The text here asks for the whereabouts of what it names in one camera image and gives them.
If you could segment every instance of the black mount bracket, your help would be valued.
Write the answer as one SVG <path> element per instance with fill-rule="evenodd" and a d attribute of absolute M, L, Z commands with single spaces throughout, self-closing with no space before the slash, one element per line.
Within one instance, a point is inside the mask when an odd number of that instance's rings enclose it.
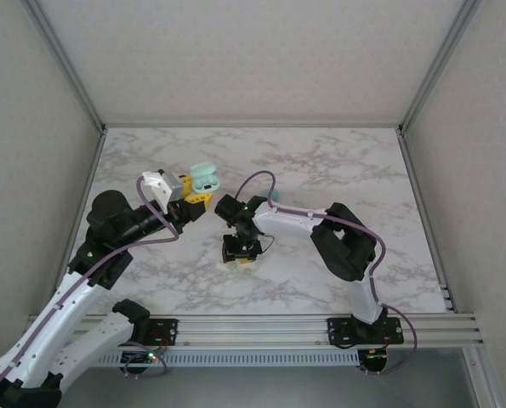
<path fill-rule="evenodd" d="M 142 343 L 149 328 L 151 312 L 130 299 L 117 302 L 112 311 L 128 317 L 128 321 L 134 325 L 134 332 L 129 340 Z"/>
<path fill-rule="evenodd" d="M 327 319 L 328 341 L 332 346 L 361 346 L 403 344 L 400 319 L 382 317 L 367 325 L 353 316 Z"/>
<path fill-rule="evenodd" d="M 149 319 L 149 326 L 143 344 L 145 346 L 159 346 L 161 343 L 174 346 L 177 340 L 179 321 L 177 319 Z"/>

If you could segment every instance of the metal corner post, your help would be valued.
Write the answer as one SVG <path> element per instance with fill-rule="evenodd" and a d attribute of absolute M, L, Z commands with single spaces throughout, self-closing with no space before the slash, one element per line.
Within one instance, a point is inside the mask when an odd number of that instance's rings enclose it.
<path fill-rule="evenodd" d="M 485 347 L 466 347 L 463 348 L 463 354 L 478 406 L 504 408 L 503 394 Z"/>
<path fill-rule="evenodd" d="M 464 0 L 463 5 L 458 11 L 455 20 L 452 22 L 449 32 L 446 34 L 440 49 L 436 53 L 434 60 L 430 64 L 429 69 L 424 76 L 423 81 L 419 85 L 418 91 L 413 97 L 412 103 L 407 108 L 406 115 L 402 119 L 401 130 L 405 133 L 409 130 L 423 108 L 426 100 L 429 98 L 434 86 L 438 82 L 443 69 L 451 58 L 453 51 L 458 45 L 461 37 L 468 27 L 469 22 L 474 17 L 475 11 L 478 9 L 481 0 Z"/>
<path fill-rule="evenodd" d="M 22 3 L 25 12 L 30 17 L 31 22 L 41 35 L 41 38 L 47 45 L 50 53 L 54 57 L 56 65 L 60 68 L 62 75 L 69 83 L 71 91 L 75 94 L 79 104 L 88 116 L 88 119 L 92 122 L 98 132 L 102 132 L 104 128 L 103 123 L 99 119 L 98 112 L 96 111 L 92 100 L 88 97 L 88 93 L 82 85 L 81 79 L 75 72 L 75 69 L 67 57 L 60 40 L 50 25 L 46 14 L 43 12 L 43 8 L 37 0 L 20 0 L 20 2 Z"/>
<path fill-rule="evenodd" d="M 448 282 L 447 279 L 447 273 L 445 266 L 443 264 L 443 260 L 441 258 L 440 248 L 435 238 L 432 222 L 430 221 L 429 213 L 427 211 L 427 207 L 424 202 L 423 192 L 421 191 L 421 186 L 420 183 L 418 182 L 417 173 L 415 171 L 412 157 L 410 155 L 409 148 L 407 146 L 406 138 L 404 134 L 402 134 L 400 129 L 396 129 L 396 134 L 398 137 L 398 143 L 400 145 L 402 153 L 402 158 L 404 159 L 404 163 L 406 165 L 407 176 L 409 177 L 410 184 L 412 185 L 412 192 L 415 197 L 415 202 L 417 203 L 419 217 L 421 218 L 421 222 L 423 223 L 426 241 L 429 245 L 430 253 L 432 254 L 432 260 L 434 262 L 436 274 L 438 275 L 440 283 L 442 285 L 447 286 L 447 290 L 449 291 L 449 295 L 452 300 L 455 311 L 457 312 L 462 311 L 463 305 L 459 302 L 458 297 L 455 297 L 455 293 L 453 293 L 451 290 L 451 282 Z"/>
<path fill-rule="evenodd" d="M 64 251 L 60 257 L 60 265 L 58 266 L 56 279 L 53 284 L 53 289 L 56 289 L 56 287 L 58 287 L 58 285 L 62 280 L 62 277 L 67 271 L 67 264 L 69 263 L 69 259 L 71 257 L 73 244 L 75 242 L 75 238 L 77 237 L 79 225 L 81 224 L 82 214 L 84 213 L 84 208 L 86 207 L 88 194 L 94 181 L 94 176 L 98 168 L 99 158 L 101 157 L 101 152 L 103 151 L 106 136 L 107 136 L 107 129 L 104 128 L 99 134 L 98 143 L 96 145 L 92 161 L 90 162 L 90 167 L 88 168 L 88 174 L 81 191 L 81 198 L 79 199 L 77 210 L 75 211 L 75 215 L 73 216 L 73 224 L 71 225 L 71 229 L 67 236 Z"/>

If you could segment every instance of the gray wall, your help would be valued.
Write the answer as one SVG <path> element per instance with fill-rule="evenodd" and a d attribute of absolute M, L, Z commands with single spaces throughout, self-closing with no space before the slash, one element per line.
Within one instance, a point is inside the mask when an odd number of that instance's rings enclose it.
<path fill-rule="evenodd" d="M 463 0 L 41 0 L 105 123 L 392 123 Z"/>
<path fill-rule="evenodd" d="M 409 350 L 389 352 L 399 361 Z M 474 408 L 475 397 L 453 350 L 419 350 L 405 369 L 366 377 L 355 367 L 175 369 L 155 380 L 93 369 L 59 408 Z"/>
<path fill-rule="evenodd" d="M 479 7 L 407 139 L 450 283 L 506 392 L 506 1 Z"/>
<path fill-rule="evenodd" d="M 48 300 L 96 139 L 20 2 L 0 0 L 0 354 Z"/>

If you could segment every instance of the enclosure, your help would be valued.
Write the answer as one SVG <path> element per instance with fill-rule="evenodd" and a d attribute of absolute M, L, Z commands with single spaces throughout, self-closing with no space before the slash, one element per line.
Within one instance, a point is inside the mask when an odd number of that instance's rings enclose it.
<path fill-rule="evenodd" d="M 158 387 L 190 407 L 506 406 L 506 1 L 0 0 L 0 356 L 56 292 L 96 196 L 136 208 L 143 172 L 200 162 L 217 164 L 212 208 L 134 248 L 69 338 L 130 298 L 178 321 L 173 372 L 124 382 L 135 348 L 109 348 L 61 406 L 144 406 Z M 258 170 L 283 206 L 342 202 L 384 239 L 375 284 L 418 335 L 401 371 L 361 377 L 356 348 L 333 347 L 327 319 L 353 294 L 310 242 L 223 263 L 213 208 Z"/>

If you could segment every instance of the cable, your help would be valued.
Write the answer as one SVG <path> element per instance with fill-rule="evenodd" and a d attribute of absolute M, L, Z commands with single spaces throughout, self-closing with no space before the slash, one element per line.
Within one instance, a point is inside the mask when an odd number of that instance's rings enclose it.
<path fill-rule="evenodd" d="M 162 362 L 162 365 L 164 366 L 164 370 L 162 372 L 158 372 L 157 374 L 131 374 L 130 372 L 128 372 L 128 368 L 129 368 L 130 364 L 132 363 L 132 361 L 134 361 L 135 359 L 137 359 L 138 357 L 140 357 L 142 355 L 148 355 L 148 354 L 152 353 L 152 350 L 150 348 L 148 348 L 147 346 L 145 346 L 144 344 L 137 343 L 137 342 L 125 342 L 124 345 L 135 346 L 135 347 L 142 348 L 144 350 L 144 352 L 142 352 L 142 353 L 137 353 L 137 354 L 132 355 L 126 361 L 126 365 L 124 366 L 124 375 L 126 377 L 128 377 L 129 375 L 132 375 L 132 376 L 134 376 L 134 378 L 136 380 L 138 380 L 138 379 L 159 378 L 159 377 L 162 377 L 162 376 L 165 376 L 166 374 L 168 374 L 168 372 L 169 372 L 168 364 L 166 363 L 165 359 L 163 359 L 163 357 L 161 357 L 161 356 L 159 356 L 158 358 Z"/>
<path fill-rule="evenodd" d="M 392 368 L 390 368 L 388 370 L 374 371 L 373 373 L 376 374 L 376 375 L 382 376 L 382 375 L 386 375 L 386 374 L 390 374 L 392 372 L 398 371 L 401 368 L 403 368 L 404 366 L 406 366 L 413 359 L 413 357 L 415 356 L 415 353 L 417 353 L 418 337 L 417 337 L 417 332 L 415 331 L 415 327 L 413 327 L 412 322 L 407 318 L 407 316 L 405 314 L 403 314 L 399 309 L 395 308 L 394 306 L 390 306 L 387 303 L 382 303 L 379 300 L 378 292 L 377 292 L 376 287 L 375 287 L 375 281 L 373 279 L 373 273 L 378 268 L 378 266 L 383 262 L 383 260 L 385 258 L 385 255 L 387 253 L 387 246 L 385 245 L 385 242 L 383 241 L 383 239 L 378 234 L 376 234 L 375 232 L 373 232 L 371 229 L 369 229 L 369 228 L 367 228 L 367 227 L 365 227 L 363 225 L 351 223 L 350 221 L 347 221 L 345 219 L 341 219 L 341 218 L 337 218 L 337 217 L 332 217 L 332 216 L 327 215 L 327 214 L 319 214 L 319 213 L 316 213 L 316 212 L 307 213 L 305 211 L 291 210 L 291 209 L 288 209 L 288 208 L 276 206 L 272 202 L 272 200 L 271 200 L 271 194 L 273 193 L 273 190 L 276 187 L 276 176 L 270 170 L 259 170 L 256 173 L 253 173 L 249 177 L 247 177 L 245 179 L 245 181 L 242 183 L 242 185 L 239 187 L 239 189 L 237 190 L 236 195 L 235 195 L 234 198 L 237 198 L 240 195 L 240 193 L 242 192 L 243 188 L 245 187 L 245 185 L 247 185 L 247 183 L 249 181 L 251 181 L 252 179 L 254 179 L 256 176 L 259 176 L 260 174 L 268 174 L 271 177 L 271 187 L 270 187 L 270 191 L 268 192 L 268 196 L 266 197 L 268 205 L 271 208 L 276 208 L 277 211 L 281 212 L 281 213 L 286 213 L 286 214 L 291 214 L 291 215 L 299 215 L 300 217 L 327 219 L 327 220 L 333 221 L 335 223 L 340 223 L 342 225 L 345 225 L 347 227 L 353 228 L 355 230 L 359 230 L 361 232 L 364 232 L 365 234 L 370 235 L 373 239 L 375 239 L 379 243 L 379 245 L 381 246 L 381 253 L 379 254 L 376 262 L 370 268 L 370 273 L 368 275 L 368 279 L 370 280 L 370 289 L 372 290 L 373 300 L 375 300 L 382 307 L 384 307 L 386 309 L 390 309 L 390 310 L 396 312 L 409 325 L 409 328 L 411 329 L 412 335 L 413 335 L 413 349 L 412 349 L 412 352 L 408 355 L 407 359 L 405 359 L 404 361 L 402 361 L 400 364 L 395 365 L 394 367 L 392 367 Z"/>
<path fill-rule="evenodd" d="M 64 302 L 73 294 L 74 291 L 77 290 L 80 285 L 84 283 L 92 274 L 95 273 L 96 270 L 101 267 L 105 262 L 110 260 L 111 258 L 115 257 L 119 253 L 122 253 L 124 251 L 127 251 L 130 248 L 135 247 L 142 247 L 144 245 L 151 245 L 151 244 L 164 244 L 167 242 L 174 242 L 179 239 L 179 234 L 175 230 L 175 228 L 152 206 L 152 204 L 149 203 L 149 200 L 145 197 L 145 194 L 143 193 L 143 190 L 141 189 L 141 182 L 143 181 L 143 176 L 139 177 L 135 183 L 135 186 L 137 188 L 137 192 L 139 194 L 139 197 L 144 202 L 147 208 L 151 210 L 151 212 L 154 214 L 156 218 L 166 227 L 171 233 L 173 234 L 170 238 L 161 238 L 157 240 L 148 240 L 148 241 L 139 241 L 139 242 L 133 242 L 131 244 L 127 244 L 125 246 L 121 246 L 120 248 L 117 248 L 115 251 L 110 252 L 109 254 L 105 255 L 102 259 L 100 259 L 92 268 L 88 270 L 86 274 L 84 274 L 75 284 L 68 289 L 66 293 L 62 295 L 60 299 L 54 304 L 55 307 L 51 308 L 49 312 L 45 315 L 45 317 L 41 320 L 41 322 L 37 325 L 33 333 L 28 337 L 28 339 L 24 342 L 22 345 L 22 348 L 19 350 L 19 352 L 16 354 L 16 356 L 11 360 L 9 366 L 7 366 L 2 373 L 0 374 L 0 383 L 3 381 L 3 379 L 13 370 L 14 366 L 17 366 L 20 362 L 20 359 L 24 357 L 27 350 L 30 348 L 30 346 L 33 344 L 35 339 L 39 336 L 39 334 L 43 331 L 44 327 L 48 324 L 48 322 L 53 318 L 53 316 L 56 314 L 56 312 L 64 307 Z"/>
<path fill-rule="evenodd" d="M 162 334 L 160 334 L 158 331 L 149 331 L 149 334 L 151 334 L 152 336 L 158 336 L 162 340 L 157 350 L 162 349 L 162 345 L 165 343 L 165 349 L 163 352 L 165 353 L 166 351 L 168 351 L 169 341 Z"/>
<path fill-rule="evenodd" d="M 335 347 L 342 350 L 349 350 L 356 346 L 356 344 L 350 344 L 349 346 L 340 346 L 339 344 L 334 344 Z"/>

